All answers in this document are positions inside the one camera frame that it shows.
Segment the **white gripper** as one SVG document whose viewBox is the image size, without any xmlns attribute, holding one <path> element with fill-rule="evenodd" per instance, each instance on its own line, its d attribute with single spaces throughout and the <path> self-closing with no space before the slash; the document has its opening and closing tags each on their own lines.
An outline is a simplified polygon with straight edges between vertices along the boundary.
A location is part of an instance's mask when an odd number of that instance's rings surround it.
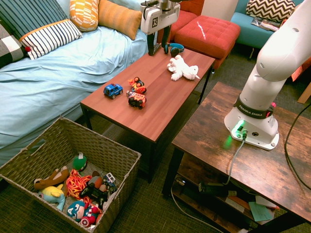
<svg viewBox="0 0 311 233">
<path fill-rule="evenodd" d="M 140 4 L 142 19 L 140 29 L 147 35 L 148 54 L 154 55 L 155 32 L 163 29 L 161 46 L 168 53 L 167 41 L 171 25 L 179 17 L 180 4 L 177 0 L 146 0 Z"/>
</svg>

